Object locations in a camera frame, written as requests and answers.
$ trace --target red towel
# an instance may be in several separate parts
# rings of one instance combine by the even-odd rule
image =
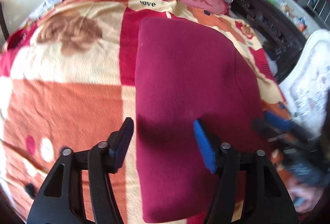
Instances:
[[[145,222],[184,219],[210,205],[217,177],[204,166],[195,119],[238,150],[271,153],[251,130],[251,121],[262,115],[255,74],[220,32],[186,20],[144,20],[135,83]],[[241,176],[238,200],[243,181]]]

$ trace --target blue gripper pad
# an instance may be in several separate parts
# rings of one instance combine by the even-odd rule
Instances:
[[[292,129],[292,125],[289,120],[282,119],[281,117],[271,113],[268,110],[264,112],[264,116],[266,122],[270,123],[272,126],[278,128],[283,132],[287,132]]]
[[[201,124],[198,120],[194,121],[194,134],[195,138],[201,152],[201,155],[204,160],[204,164],[207,169],[211,171],[212,174],[215,174],[217,167],[216,167],[216,155],[214,150],[212,149],[211,143],[209,142]]]

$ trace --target white chair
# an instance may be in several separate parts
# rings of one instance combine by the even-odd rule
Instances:
[[[330,32],[315,31],[307,40],[300,59],[279,85],[292,118],[314,136],[321,134],[327,91],[330,90]]]

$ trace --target orange blanket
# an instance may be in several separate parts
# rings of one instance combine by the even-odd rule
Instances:
[[[265,108],[288,117],[278,105],[284,99],[276,82],[259,65],[262,46],[244,21],[206,15],[178,0],[66,1],[37,22],[30,46],[0,56],[1,184],[23,219],[33,202],[24,185],[39,188],[63,146],[90,149],[125,117],[135,119],[138,30],[151,16],[183,18],[223,33],[253,69]],[[135,135],[123,168],[110,178],[124,223],[144,223]],[[86,173],[84,181],[92,219]]]

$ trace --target metal screw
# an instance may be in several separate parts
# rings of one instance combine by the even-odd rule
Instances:
[[[108,146],[108,143],[106,143],[105,141],[102,141],[100,143],[98,143],[97,145],[100,149],[106,148]]]
[[[64,156],[68,156],[68,155],[70,155],[72,153],[72,150],[70,150],[70,149],[65,149],[65,150],[63,150],[63,155]]]
[[[223,142],[221,143],[221,148],[223,149],[230,149],[231,145],[227,142]]]
[[[259,150],[257,150],[257,155],[262,157],[262,156],[265,156],[266,153],[262,149],[259,149]]]

